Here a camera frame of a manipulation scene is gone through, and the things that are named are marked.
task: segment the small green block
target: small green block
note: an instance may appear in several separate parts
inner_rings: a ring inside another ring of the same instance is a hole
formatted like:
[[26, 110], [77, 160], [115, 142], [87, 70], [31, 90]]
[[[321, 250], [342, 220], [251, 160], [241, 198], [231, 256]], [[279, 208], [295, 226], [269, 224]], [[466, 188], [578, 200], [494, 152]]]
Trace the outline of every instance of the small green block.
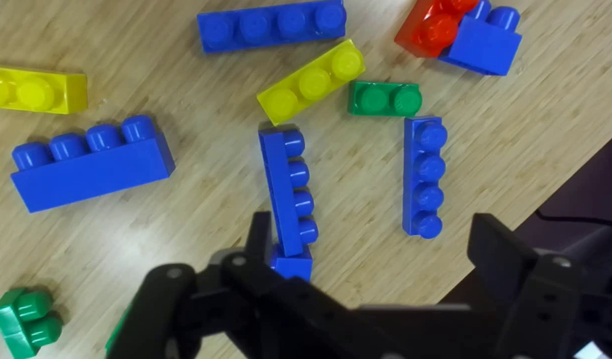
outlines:
[[41, 289], [14, 287], [0, 299], [0, 333], [14, 359], [33, 357], [61, 335], [61, 319], [49, 311], [51, 297]]
[[412, 118], [422, 106], [416, 84], [352, 82], [348, 90], [348, 114]]

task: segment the blue building block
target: blue building block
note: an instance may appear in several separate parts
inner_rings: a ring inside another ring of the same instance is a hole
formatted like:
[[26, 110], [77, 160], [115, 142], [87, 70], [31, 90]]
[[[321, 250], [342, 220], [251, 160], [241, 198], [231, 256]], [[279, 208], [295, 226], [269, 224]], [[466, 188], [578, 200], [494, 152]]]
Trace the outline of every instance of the blue building block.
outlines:
[[344, 6], [335, 0], [205, 12], [197, 16], [205, 54], [335, 40], [344, 36], [344, 22]]
[[446, 170], [440, 156], [444, 144], [440, 118], [404, 120], [402, 228], [408, 236], [432, 240], [442, 232], [438, 208], [444, 194], [438, 182]]
[[283, 250], [275, 246], [271, 254], [271, 270], [275, 270], [281, 277], [301, 277], [303, 281], [311, 281], [313, 260], [309, 248], [297, 258], [285, 258]]
[[49, 144], [22, 144], [12, 152], [12, 184], [28, 212], [67, 206], [169, 178], [173, 160], [163, 134], [147, 116], [133, 116], [121, 130], [99, 124], [85, 138], [61, 134]]
[[490, 10], [490, 2], [480, 0], [462, 18], [456, 40], [440, 60], [484, 76], [506, 76], [522, 42], [518, 22], [518, 10]]
[[309, 170], [301, 158], [305, 138], [295, 126], [263, 126], [259, 142], [283, 256], [303, 256], [305, 246], [319, 238], [317, 224], [311, 218]]

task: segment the wood grain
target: wood grain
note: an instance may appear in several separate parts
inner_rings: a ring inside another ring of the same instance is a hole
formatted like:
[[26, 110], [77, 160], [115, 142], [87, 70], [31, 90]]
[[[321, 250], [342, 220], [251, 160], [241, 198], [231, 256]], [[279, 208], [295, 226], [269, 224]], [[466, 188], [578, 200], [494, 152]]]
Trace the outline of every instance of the wood grain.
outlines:
[[[255, 94], [331, 44], [205, 58], [193, 16], [255, 0], [0, 0], [0, 66], [85, 72], [79, 116], [0, 112], [0, 295], [47, 285], [67, 319], [39, 357], [103, 357], [135, 287], [157, 264], [201, 270], [269, 210]], [[410, 0], [346, 0], [348, 36], [372, 80], [418, 82], [422, 114], [450, 130], [444, 234], [400, 230], [402, 124], [354, 120], [346, 90], [301, 114], [321, 240], [315, 283], [346, 305], [432, 303], [468, 270], [474, 212], [518, 226], [612, 136], [612, 0], [502, 0], [522, 10], [522, 50], [508, 78], [476, 78], [406, 56], [392, 34]], [[28, 216], [8, 176], [28, 138], [153, 114], [173, 150], [169, 182]], [[0, 359], [8, 357], [0, 341]], [[241, 357], [223, 339], [205, 357]]]

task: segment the wooden table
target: wooden table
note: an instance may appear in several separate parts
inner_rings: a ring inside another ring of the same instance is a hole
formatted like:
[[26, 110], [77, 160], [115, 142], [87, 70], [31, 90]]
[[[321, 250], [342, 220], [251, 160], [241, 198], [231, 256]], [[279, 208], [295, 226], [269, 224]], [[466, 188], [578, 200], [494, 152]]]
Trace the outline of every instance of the wooden table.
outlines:
[[[243, 242], [253, 212], [269, 210], [255, 94], [331, 44], [201, 56], [195, 14], [247, 4], [259, 0], [0, 0], [2, 66], [91, 80], [89, 110], [77, 116], [0, 110], [0, 295], [47, 285], [67, 321], [39, 357], [101, 357], [147, 270], [167, 262], [201, 270], [213, 252]], [[440, 299], [470, 270], [474, 212], [518, 226], [612, 136], [612, 0], [500, 4], [522, 10], [524, 44], [508, 78], [478, 78], [392, 44], [408, 0], [346, 0], [364, 78], [418, 82], [422, 114], [442, 116], [450, 142], [444, 232], [420, 242], [400, 230], [400, 120], [346, 116], [346, 90], [295, 120], [307, 136], [321, 228], [313, 281], [338, 301]], [[169, 140], [171, 180], [26, 214], [8, 180], [14, 146], [139, 112], [153, 114]], [[213, 339], [205, 357], [239, 355]]]

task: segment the yellow building block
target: yellow building block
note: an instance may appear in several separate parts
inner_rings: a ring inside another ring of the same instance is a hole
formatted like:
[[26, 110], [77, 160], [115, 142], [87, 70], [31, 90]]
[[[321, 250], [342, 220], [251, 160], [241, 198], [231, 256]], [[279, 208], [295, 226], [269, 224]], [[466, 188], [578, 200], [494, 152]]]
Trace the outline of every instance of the yellow building block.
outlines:
[[257, 96], [273, 126], [285, 124], [364, 72], [360, 50], [344, 40]]
[[0, 68], [0, 108], [39, 114], [73, 114], [87, 108], [83, 74], [49, 74]]

